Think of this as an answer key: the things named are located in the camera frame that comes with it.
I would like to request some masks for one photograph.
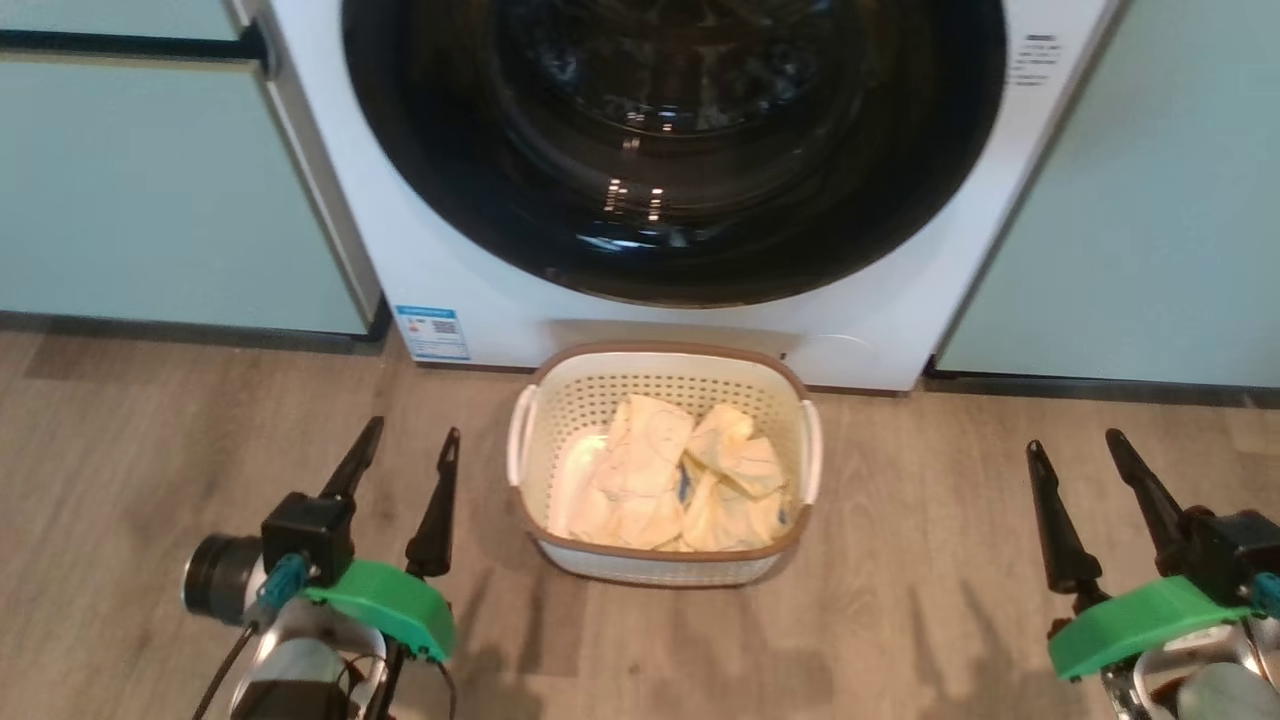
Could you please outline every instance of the white plastic basket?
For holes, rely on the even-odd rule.
[[[695,418],[719,402],[751,415],[788,482],[787,533],[768,547],[731,552],[628,550],[557,534],[566,507],[557,489],[584,473],[631,393]],[[604,343],[562,352],[520,393],[507,438],[507,479],[547,557],[577,575],[631,584],[717,587],[760,578],[800,538],[820,475],[822,425],[800,380],[772,357],[714,346]]]

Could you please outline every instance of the cabinet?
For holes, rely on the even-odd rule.
[[[0,27],[234,40],[220,0],[0,0]]]
[[[1132,0],[937,357],[1280,386],[1275,0]]]
[[[237,37],[216,0],[0,0],[0,29]],[[255,64],[0,53],[0,310],[367,332]]]

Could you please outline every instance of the basket handle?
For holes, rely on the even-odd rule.
[[[804,434],[809,441],[804,459],[804,503],[813,505],[818,500],[818,486],[822,484],[822,420],[812,400],[801,400],[800,409],[804,411]]]
[[[507,427],[507,482],[513,488],[520,487],[520,473],[525,468],[525,448],[534,432],[536,396],[538,386],[526,387],[516,400],[516,409],[511,411],[511,425]]]

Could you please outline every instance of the washing machine door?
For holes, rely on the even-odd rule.
[[[908,241],[1005,77],[1000,0],[347,0],[344,35],[383,150],[466,237],[681,307],[801,293]]]

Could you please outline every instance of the wooden floor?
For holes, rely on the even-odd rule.
[[[461,719],[1111,717],[1053,679],[1023,446],[1041,438],[1087,547],[1125,591],[1155,577],[1102,433],[1172,493],[1280,515],[1280,414],[916,393],[820,396],[826,475],[781,574],[737,591],[613,587],[550,568],[503,492],[526,378],[413,366],[394,337],[338,355],[0,331],[0,719],[186,717],[234,639],[188,616],[187,556],[315,492],[372,414],[358,553],[397,561],[462,430],[452,662]],[[401,720],[443,717],[426,669]],[[219,700],[215,707],[225,707]]]

